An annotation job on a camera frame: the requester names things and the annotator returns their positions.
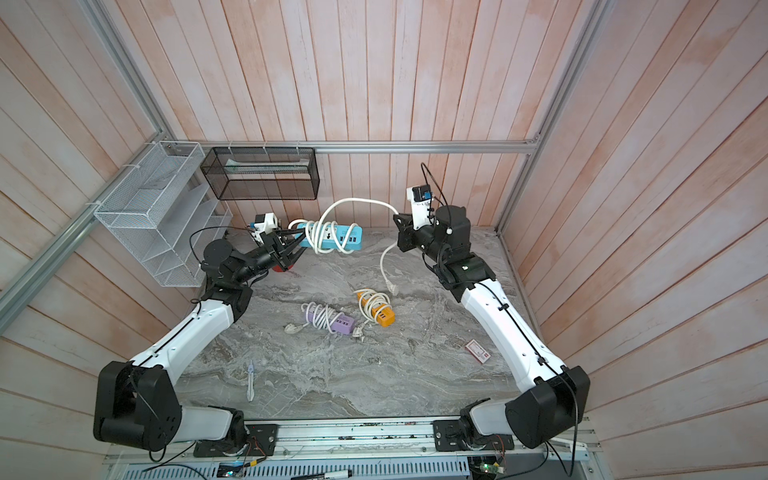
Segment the teal power strip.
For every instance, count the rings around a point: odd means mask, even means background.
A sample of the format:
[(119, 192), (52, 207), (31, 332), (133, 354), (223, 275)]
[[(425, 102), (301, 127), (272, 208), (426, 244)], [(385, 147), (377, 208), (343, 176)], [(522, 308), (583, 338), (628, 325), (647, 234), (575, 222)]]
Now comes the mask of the teal power strip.
[(314, 237), (316, 230), (314, 222), (298, 223), (296, 228), (306, 231), (306, 238), (301, 242), (301, 246), (312, 248), (320, 253), (331, 251), (348, 253), (362, 248), (363, 229), (356, 223), (340, 225), (336, 222), (326, 222), (321, 227), (318, 240)]

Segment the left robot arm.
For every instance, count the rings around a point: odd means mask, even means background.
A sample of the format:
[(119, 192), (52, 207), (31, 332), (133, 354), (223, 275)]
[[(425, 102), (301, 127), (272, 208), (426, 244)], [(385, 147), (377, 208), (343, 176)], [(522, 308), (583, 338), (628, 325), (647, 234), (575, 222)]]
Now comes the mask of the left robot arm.
[(242, 411), (183, 406), (175, 385), (191, 361), (245, 313), (252, 284), (275, 267), (287, 271), (297, 262), (304, 238), (298, 230), (264, 233), (246, 253), (224, 238), (210, 242), (201, 261), (205, 291), (192, 312), (145, 351), (112, 361), (99, 373), (95, 439), (148, 452), (179, 442), (207, 443), (225, 456), (244, 452), (248, 429)]

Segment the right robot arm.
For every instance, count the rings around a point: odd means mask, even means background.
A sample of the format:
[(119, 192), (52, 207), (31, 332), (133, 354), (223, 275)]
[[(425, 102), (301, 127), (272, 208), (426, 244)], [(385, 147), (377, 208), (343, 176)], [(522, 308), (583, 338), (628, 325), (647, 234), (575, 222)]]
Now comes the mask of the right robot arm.
[(465, 208), (441, 206), (431, 215), (417, 207), (393, 220), (398, 248), (417, 249), (433, 260), (430, 269), (439, 283), (483, 327), (515, 380), (516, 398), (480, 401), (464, 412), (471, 433), (513, 435), (535, 448), (576, 430), (586, 410), (588, 374), (580, 366), (567, 367), (512, 306), (494, 271), (471, 250)]

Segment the orange power strip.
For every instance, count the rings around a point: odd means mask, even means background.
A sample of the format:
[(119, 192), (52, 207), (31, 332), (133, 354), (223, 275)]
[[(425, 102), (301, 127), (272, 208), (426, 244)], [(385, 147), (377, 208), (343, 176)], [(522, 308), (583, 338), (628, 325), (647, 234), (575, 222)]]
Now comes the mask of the orange power strip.
[(396, 321), (396, 315), (387, 294), (369, 288), (356, 290), (355, 294), (358, 299), (358, 308), (366, 324), (376, 323), (382, 327), (389, 327)]

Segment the purple power strip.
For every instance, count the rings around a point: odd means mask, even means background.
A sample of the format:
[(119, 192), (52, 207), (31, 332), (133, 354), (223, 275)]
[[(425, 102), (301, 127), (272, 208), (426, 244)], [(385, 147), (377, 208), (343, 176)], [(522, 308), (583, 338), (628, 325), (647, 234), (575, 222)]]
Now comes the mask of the purple power strip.
[(318, 330), (345, 336), (351, 336), (354, 331), (356, 321), (328, 304), (309, 302), (303, 304), (301, 309), (305, 322)]

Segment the black mesh basket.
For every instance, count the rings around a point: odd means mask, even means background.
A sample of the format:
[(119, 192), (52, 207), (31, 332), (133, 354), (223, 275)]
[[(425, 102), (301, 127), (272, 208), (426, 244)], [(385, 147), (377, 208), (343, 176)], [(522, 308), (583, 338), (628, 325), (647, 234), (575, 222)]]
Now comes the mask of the black mesh basket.
[(201, 171), (220, 200), (314, 200), (315, 151), (303, 147), (213, 147)]

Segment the pink white card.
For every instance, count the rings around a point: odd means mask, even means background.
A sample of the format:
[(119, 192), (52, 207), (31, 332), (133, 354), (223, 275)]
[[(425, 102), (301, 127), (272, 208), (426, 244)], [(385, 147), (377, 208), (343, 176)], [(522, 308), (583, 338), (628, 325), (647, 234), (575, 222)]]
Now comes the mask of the pink white card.
[(485, 364), (490, 360), (490, 353), (475, 339), (470, 340), (465, 349), (480, 363)]

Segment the black marker pen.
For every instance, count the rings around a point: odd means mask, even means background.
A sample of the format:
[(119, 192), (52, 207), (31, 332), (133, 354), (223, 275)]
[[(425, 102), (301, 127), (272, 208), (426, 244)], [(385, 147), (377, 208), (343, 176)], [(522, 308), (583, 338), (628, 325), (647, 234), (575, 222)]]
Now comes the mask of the black marker pen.
[(292, 477), (291, 480), (342, 480), (353, 475), (350, 469), (313, 473)]

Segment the horizontal aluminium wall rail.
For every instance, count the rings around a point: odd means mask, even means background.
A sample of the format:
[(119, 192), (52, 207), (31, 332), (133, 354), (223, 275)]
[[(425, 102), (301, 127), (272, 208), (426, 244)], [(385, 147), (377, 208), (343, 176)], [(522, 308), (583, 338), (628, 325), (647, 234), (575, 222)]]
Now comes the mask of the horizontal aluminium wall rail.
[(223, 148), (309, 148), (317, 154), (531, 154), (535, 140), (380, 140), (380, 141), (202, 141), (203, 149)]

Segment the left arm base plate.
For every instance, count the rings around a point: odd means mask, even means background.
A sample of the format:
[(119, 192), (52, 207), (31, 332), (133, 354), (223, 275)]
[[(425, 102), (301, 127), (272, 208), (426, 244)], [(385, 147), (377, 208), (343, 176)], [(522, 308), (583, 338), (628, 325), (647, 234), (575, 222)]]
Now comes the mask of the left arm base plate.
[(252, 455), (257, 458), (269, 457), (274, 454), (278, 430), (279, 425), (274, 423), (244, 424), (232, 427), (230, 432), (221, 440), (197, 442), (193, 456), (195, 458), (234, 458)]

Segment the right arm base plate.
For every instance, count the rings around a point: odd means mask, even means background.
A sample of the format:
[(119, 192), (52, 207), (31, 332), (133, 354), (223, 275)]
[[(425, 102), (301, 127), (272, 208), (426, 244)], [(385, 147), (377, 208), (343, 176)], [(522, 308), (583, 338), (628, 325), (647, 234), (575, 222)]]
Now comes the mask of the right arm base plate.
[(435, 448), (439, 452), (493, 450), (500, 453), (514, 449), (510, 435), (482, 435), (463, 417), (432, 422)]

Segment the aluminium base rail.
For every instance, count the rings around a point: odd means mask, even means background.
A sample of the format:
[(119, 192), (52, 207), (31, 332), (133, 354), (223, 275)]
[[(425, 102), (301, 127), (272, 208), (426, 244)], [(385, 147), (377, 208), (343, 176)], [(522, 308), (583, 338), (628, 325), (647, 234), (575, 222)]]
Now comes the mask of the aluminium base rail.
[(539, 447), (439, 452), (432, 422), (456, 416), (266, 420), (279, 425), (272, 456), (195, 458), (196, 444), (165, 454), (113, 446), (102, 479), (291, 479), (350, 469), (348, 479), (609, 479), (594, 429), (583, 422)]

